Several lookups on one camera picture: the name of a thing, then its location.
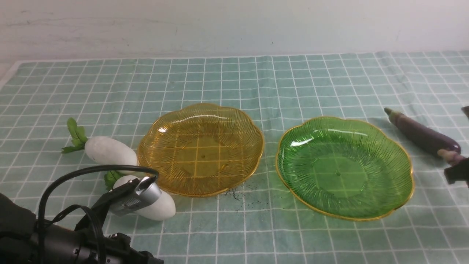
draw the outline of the black cable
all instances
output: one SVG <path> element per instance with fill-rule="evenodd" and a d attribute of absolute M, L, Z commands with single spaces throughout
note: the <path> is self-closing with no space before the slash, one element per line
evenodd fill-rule
<path fill-rule="evenodd" d="M 96 251 L 98 252 L 98 263 L 103 264 L 106 262 L 106 247 L 104 245 L 104 234 L 99 223 L 99 219 L 96 214 L 88 207 L 78 204 L 73 204 L 67 207 L 65 210 L 60 212 L 52 220 L 52 223 L 57 223 L 64 219 L 69 213 L 75 211 L 76 209 L 81 208 L 85 215 L 90 219 L 91 227 L 94 233 L 94 238 L 96 239 Z"/>
<path fill-rule="evenodd" d="M 88 167 L 84 169 L 80 169 L 77 171 L 73 171 L 69 174 L 66 174 L 60 178 L 58 178 L 55 182 L 53 182 L 49 187 L 47 187 L 44 191 L 44 194 L 41 197 L 39 202 L 39 210 L 38 210 L 38 260 L 39 264 L 44 264 L 44 240 L 45 240 L 45 205 L 47 203 L 47 199 L 51 195 L 52 191 L 57 188 L 60 184 L 68 181 L 69 179 L 73 179 L 75 177 L 95 173 L 95 172 L 102 172 L 102 171 L 136 171 L 136 172 L 144 172 L 152 174 L 158 177 L 158 171 L 141 167 L 141 166 L 133 166 L 133 165 L 99 165 Z"/>

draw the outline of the white wall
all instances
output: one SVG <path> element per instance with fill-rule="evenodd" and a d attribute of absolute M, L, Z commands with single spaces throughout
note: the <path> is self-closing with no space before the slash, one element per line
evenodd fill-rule
<path fill-rule="evenodd" d="M 0 0 L 0 63 L 469 48 L 469 0 Z"/>

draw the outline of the gold plate rim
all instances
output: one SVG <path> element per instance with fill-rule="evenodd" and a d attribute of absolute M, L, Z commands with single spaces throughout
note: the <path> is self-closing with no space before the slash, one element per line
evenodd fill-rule
<path fill-rule="evenodd" d="M 228 106 L 220 106 L 220 105 L 217 105 L 217 104 L 214 104 L 214 103 L 196 103 L 196 104 L 192 104 L 192 105 L 189 105 L 189 106 L 186 106 L 180 110 L 177 110 L 177 111 L 172 111 L 172 112 L 169 112 L 169 113 L 166 113 L 162 116 L 160 116 L 155 122 L 153 122 L 153 124 L 151 124 L 150 126 L 150 129 L 148 130 L 148 132 L 144 135 L 144 137 L 140 140 L 140 143 L 138 144 L 138 148 L 137 148 L 137 159 L 140 163 L 140 157 L 142 155 L 142 144 L 143 144 L 143 140 L 148 136 L 150 130 L 154 127 L 154 125 L 160 120 L 162 119 L 163 117 L 165 116 L 168 116 L 168 115 L 174 115 L 178 112 L 181 112 L 181 111 L 184 111 L 184 110 L 187 110 L 188 108 L 191 108 L 191 107 L 194 107 L 194 106 L 200 106 L 200 105 L 207 105 L 207 106 L 211 106 L 211 107 L 215 107 L 215 108 L 219 108 L 219 109 L 231 109 L 231 110 L 234 110 L 234 111 L 237 111 L 237 112 L 240 112 L 242 115 L 244 115 L 245 117 L 247 117 L 247 119 L 250 121 L 250 124 L 256 129 L 256 132 L 259 133 L 260 137 L 261 137 L 261 151 L 259 152 L 258 154 L 258 157 L 257 157 L 257 162 L 256 162 L 256 165 L 254 166 L 252 172 L 247 175 L 246 177 L 244 177 L 241 181 L 238 181 L 236 182 L 235 184 L 232 184 L 230 185 L 230 187 L 226 187 L 222 190 L 219 190 L 217 192 L 214 192 L 214 193 L 211 193 L 211 194 L 200 194 L 200 195 L 193 195 L 193 194 L 187 194 L 187 193 L 184 193 L 184 192 L 177 192 L 177 191 L 174 191 L 174 190 L 170 190 L 168 188 L 164 188 L 164 187 L 161 187 L 160 188 L 164 191 L 167 191 L 169 193 L 172 193 L 172 194 L 178 194 L 178 195 L 182 195 L 182 196 L 186 196 L 186 197 L 192 197 L 192 198 L 204 198 L 204 197 L 211 197 L 211 196 L 215 196 L 215 195 L 218 195 L 218 194 L 221 194 L 223 192 L 227 192 L 228 190 L 236 187 L 236 186 L 239 186 L 240 184 L 244 183 L 246 180 L 248 180 L 252 175 L 254 175 L 254 173 L 256 173 L 259 165 L 260 165 L 260 162 L 261 162 L 261 159 L 262 159 L 262 155 L 264 154 L 264 148 L 265 148 L 265 138 L 264 138 L 264 134 L 262 133 L 262 131 L 256 126 L 256 124 L 254 123 L 254 121 L 251 119 L 251 117 L 246 114 L 244 111 L 242 111 L 241 109 L 237 109 L 237 108 L 234 108 L 234 107 L 228 107 Z"/>
<path fill-rule="evenodd" d="M 283 141 L 283 138 L 285 137 L 285 135 L 290 132 L 291 130 L 294 130 L 294 129 L 297 129 L 297 128 L 300 128 L 302 126 L 304 126 L 306 123 L 310 122 L 310 121 L 313 121 L 315 119 L 320 119 L 320 118 L 332 118 L 332 119 L 339 119 L 343 122 L 347 122 L 347 121 L 355 121 L 355 122 L 362 122 L 362 123 L 365 123 L 375 129 L 377 129 L 381 134 L 384 135 L 385 138 L 387 138 L 388 140 L 390 140 L 391 142 L 393 142 L 394 144 L 396 144 L 398 147 L 401 148 L 401 150 L 405 153 L 406 157 L 407 157 L 407 160 L 409 162 L 409 165 L 410 165 L 410 179 L 411 179 L 411 182 L 412 182 L 412 190 L 410 191 L 408 197 L 406 200 L 404 200 L 404 202 L 402 202 L 399 206 L 389 210 L 387 213 L 385 214 L 382 214 L 380 216 L 377 216 L 377 217 L 371 217 L 371 218 L 355 218 L 355 217 L 345 217 L 345 216 L 341 216 L 341 215 L 336 215 L 336 214 L 332 214 L 332 213 L 328 213 L 326 211 L 323 211 L 319 208 L 316 208 L 310 204 L 308 204 L 306 201 L 304 201 L 303 199 L 301 199 L 295 192 L 293 192 L 293 190 L 287 185 L 287 183 L 285 182 L 285 180 L 283 179 L 283 176 L 282 174 L 280 173 L 280 170 L 279 170 L 279 166 L 278 166 L 278 159 L 279 159 L 279 154 L 280 154 L 280 147 L 281 147 L 281 144 L 282 144 L 282 141 Z M 360 120 L 360 119 L 345 119 L 345 118 L 340 118 L 340 117 L 336 117 L 336 116 L 318 116 L 318 117 L 313 117 L 311 119 L 308 119 L 307 121 L 303 122 L 301 125 L 297 125 L 297 126 L 294 126 L 290 129 L 288 129 L 286 132 L 283 133 L 282 137 L 280 138 L 280 141 L 279 141 L 279 144 L 278 144 L 278 148 L 277 148 L 277 154 L 275 155 L 275 170 L 277 172 L 277 175 L 279 176 L 280 180 L 283 182 L 283 184 L 287 187 L 287 189 L 293 194 L 293 196 L 300 200 L 303 204 L 305 204 L 307 207 L 309 207 L 310 209 L 313 209 L 314 211 L 316 212 L 319 212 L 323 215 L 326 215 L 326 216 L 330 216 L 330 217 L 335 217 L 335 218 L 339 218 L 339 219 L 343 219 L 343 220 L 349 220 L 349 221 L 355 221 L 355 222 L 367 222 L 367 221 L 374 221 L 374 220 L 379 220 L 379 219 L 382 219 L 384 217 L 387 217 L 389 215 L 391 215 L 392 213 L 394 213 L 397 209 L 401 208 L 402 206 L 404 206 L 413 196 L 414 194 L 414 191 L 415 191 L 415 181 L 414 181 L 414 168 L 412 166 L 412 160 L 410 159 L 410 156 L 408 154 L 408 152 L 402 147 L 401 144 L 399 144 L 398 142 L 394 141 L 393 139 L 389 138 L 379 127 L 373 125 L 373 124 L 370 124 L 368 122 L 365 122 L 363 120 Z"/>

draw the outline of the scalloped plate rim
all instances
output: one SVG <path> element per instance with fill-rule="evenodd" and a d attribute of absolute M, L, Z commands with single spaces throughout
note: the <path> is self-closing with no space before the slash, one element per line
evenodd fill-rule
<path fill-rule="evenodd" d="M 283 179 L 283 176 L 282 176 L 282 173 L 280 172 L 279 170 L 279 155 L 280 155 L 280 149 L 281 149 L 281 145 L 282 145 L 282 142 L 285 138 L 285 136 L 295 130 L 295 129 L 298 129 L 298 128 L 301 128 L 303 126 L 305 126 L 307 123 L 313 121 L 313 120 L 316 120 L 316 119 L 320 119 L 320 118 L 330 118 L 330 119 L 338 119 L 342 122 L 361 122 L 361 123 L 365 123 L 367 125 L 369 125 L 370 127 L 372 128 L 375 128 L 377 129 L 381 134 L 384 135 L 384 137 L 391 141 L 392 143 L 394 143 L 395 145 L 397 145 L 403 152 L 404 154 L 406 155 L 407 157 L 407 160 L 408 160 L 408 163 L 410 165 L 410 173 L 409 173 L 409 176 L 410 176 L 410 179 L 411 179 L 411 183 L 412 183 L 412 189 L 407 197 L 407 199 L 405 199 L 399 206 L 389 210 L 387 213 L 385 214 L 382 214 L 380 216 L 377 216 L 377 217 L 371 217 L 371 218 L 355 218 L 355 217 L 344 217 L 344 216 L 341 216 L 341 215 L 336 215 L 336 214 L 332 214 L 332 213 L 329 213 L 329 212 L 326 212 L 326 211 L 323 211 L 319 208 L 316 208 L 310 204 L 308 204 L 306 201 L 304 201 L 303 199 L 301 199 L 289 186 L 288 184 L 285 182 L 285 180 Z M 356 222 L 366 222 L 366 221 L 373 221 L 373 220 L 379 220 L 379 219 L 382 219 L 384 217 L 387 217 L 389 215 L 391 215 L 392 213 L 394 213 L 397 209 L 401 208 L 402 206 L 404 206 L 411 198 L 412 196 L 414 195 L 414 191 L 415 191 L 415 180 L 414 180 L 414 168 L 412 166 L 412 160 L 410 159 L 410 156 L 408 154 L 408 152 L 401 146 L 401 144 L 397 143 L 396 141 L 394 141 L 393 139 L 389 138 L 379 127 L 373 125 L 373 124 L 370 124 L 368 122 L 365 122 L 363 120 L 360 120 L 360 119 L 345 119 L 345 118 L 340 118 L 340 117 L 336 117 L 336 116 L 318 116 L 318 117 L 313 117 L 309 120 L 306 120 L 304 121 L 301 125 L 297 125 L 297 126 L 294 126 L 290 129 L 288 129 L 287 131 L 285 131 L 282 135 L 282 137 L 280 138 L 280 141 L 279 141 L 279 144 L 278 144 L 278 148 L 277 148 L 277 154 L 275 155 L 275 170 L 277 171 L 277 175 L 279 176 L 280 180 L 282 181 L 282 183 L 287 187 L 287 189 L 293 194 L 294 197 L 296 197 L 298 200 L 300 200 L 303 204 L 305 204 L 307 207 L 309 207 L 310 209 L 313 209 L 314 211 L 316 212 L 319 212 L 323 215 L 326 215 L 326 216 L 330 216 L 330 217 L 335 217 L 335 218 L 339 218 L 339 219 L 343 219 L 343 220 L 349 220 L 349 221 L 356 221 Z"/>

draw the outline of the yellow plate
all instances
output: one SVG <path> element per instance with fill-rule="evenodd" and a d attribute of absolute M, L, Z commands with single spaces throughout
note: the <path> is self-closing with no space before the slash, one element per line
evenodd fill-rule
<path fill-rule="evenodd" d="M 160 188 L 206 197 L 249 178 L 263 150 L 264 136 L 244 112 L 200 103 L 160 117 L 138 146 L 138 162 L 159 171 Z"/>

